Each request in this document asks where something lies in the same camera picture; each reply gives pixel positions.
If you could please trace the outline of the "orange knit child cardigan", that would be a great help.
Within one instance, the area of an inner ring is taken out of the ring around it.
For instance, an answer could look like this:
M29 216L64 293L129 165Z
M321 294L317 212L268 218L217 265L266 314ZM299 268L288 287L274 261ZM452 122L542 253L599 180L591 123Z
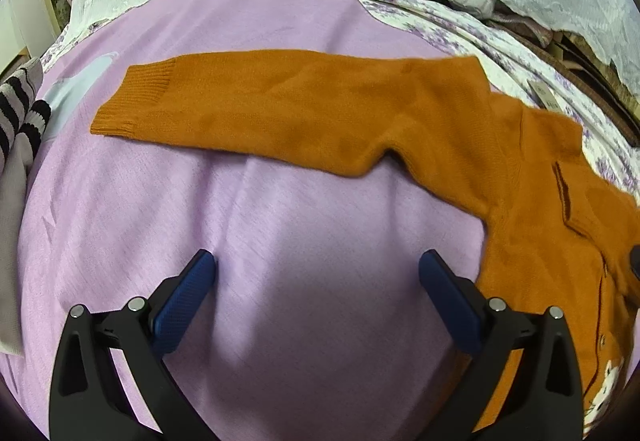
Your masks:
M419 186L485 224L482 291L567 312L588 430L618 394L639 310L638 204L592 170L578 124L495 94L477 59L187 54L128 68L90 130L345 177L394 152Z

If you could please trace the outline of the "purple floral white quilt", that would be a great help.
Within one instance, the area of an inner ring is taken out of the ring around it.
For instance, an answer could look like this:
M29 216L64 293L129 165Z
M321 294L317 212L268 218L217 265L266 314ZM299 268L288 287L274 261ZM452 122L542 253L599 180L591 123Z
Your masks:
M639 152L564 75L513 36L426 0L149 0L80 36L64 32L46 52L40 94L58 134L100 79L118 83L132 64L180 54L268 48L396 59L472 56L494 89L540 106L529 80L544 82L564 115L582 126L592 169L639 191Z

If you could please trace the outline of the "woven brown mat stack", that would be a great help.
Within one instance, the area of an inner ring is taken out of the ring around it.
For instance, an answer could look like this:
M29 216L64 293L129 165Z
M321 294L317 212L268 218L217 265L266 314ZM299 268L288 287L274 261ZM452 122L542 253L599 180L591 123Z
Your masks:
M639 101L618 77L614 64L600 61L585 38L547 30L533 19L495 14L485 21L505 30L564 75L608 116L628 144L639 147Z

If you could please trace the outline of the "beige paper price tag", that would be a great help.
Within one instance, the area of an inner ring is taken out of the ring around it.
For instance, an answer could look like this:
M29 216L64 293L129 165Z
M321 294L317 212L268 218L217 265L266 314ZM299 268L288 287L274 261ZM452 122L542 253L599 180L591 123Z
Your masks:
M558 114L563 113L561 105L556 101L553 92L544 82L540 82L539 80L529 80L528 83L542 108Z

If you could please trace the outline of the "lilac bed sheet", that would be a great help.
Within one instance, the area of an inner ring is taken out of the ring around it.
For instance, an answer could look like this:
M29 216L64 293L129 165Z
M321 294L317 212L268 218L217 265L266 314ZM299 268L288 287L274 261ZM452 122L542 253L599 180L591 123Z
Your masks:
M150 0L58 60L18 243L24 351L1 359L38 427L70 307L118 309L201 248L219 282L166 364L222 439L411 440L425 426L451 340L418 260L435 248L477 276L480 220L390 159L345 179L90 134L129 66L262 48L439 57L358 0Z

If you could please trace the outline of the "black white striped folded garment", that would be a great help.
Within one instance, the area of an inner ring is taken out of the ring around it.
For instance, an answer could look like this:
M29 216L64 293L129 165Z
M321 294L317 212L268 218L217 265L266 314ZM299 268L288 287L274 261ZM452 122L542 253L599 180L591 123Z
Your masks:
M37 155L51 118L49 103L37 98L42 79L41 61L32 58L1 83L1 170L6 168L19 136L28 140L32 156Z

